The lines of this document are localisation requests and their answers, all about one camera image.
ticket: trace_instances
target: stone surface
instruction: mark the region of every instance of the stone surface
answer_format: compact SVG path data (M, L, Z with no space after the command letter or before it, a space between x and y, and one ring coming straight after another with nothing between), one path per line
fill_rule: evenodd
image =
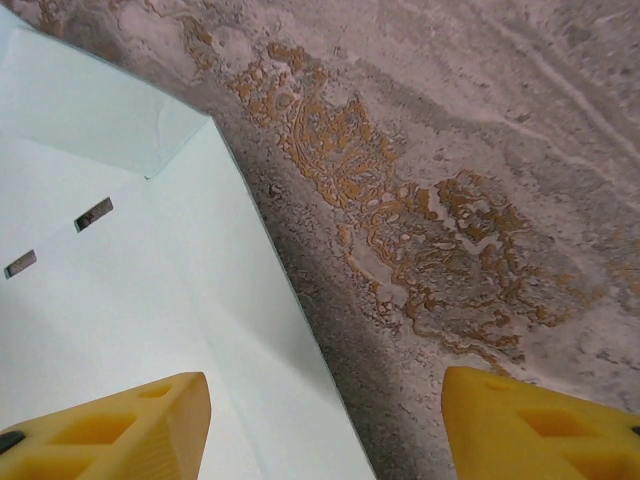
M4 1L216 119L381 479L448 365L640 411L637 2Z

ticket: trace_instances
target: brown pattern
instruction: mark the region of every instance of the brown pattern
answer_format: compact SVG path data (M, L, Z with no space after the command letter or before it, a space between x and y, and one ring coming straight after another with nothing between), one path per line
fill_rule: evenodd
M288 69L277 68L282 64ZM475 353L506 373L500 359L524 360L523 332L556 326L602 296L496 182L463 170L431 188L402 183L390 138L358 98L329 104L322 96L327 79L302 48L274 43L268 58L229 87L257 124L278 132L279 146L324 199L351 219L341 228L342 243L351 268L369 280L382 324L399 328L391 313L400 308L417 335ZM355 238L366 239L392 271L392 283L407 294L404 305L378 297L380 282L351 256Z

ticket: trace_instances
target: white paper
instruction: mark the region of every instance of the white paper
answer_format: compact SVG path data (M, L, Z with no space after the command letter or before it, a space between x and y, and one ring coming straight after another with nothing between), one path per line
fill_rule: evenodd
M0 266L37 262L0 277L0 428L204 371L200 478L374 478L214 122L5 10L1 40Z

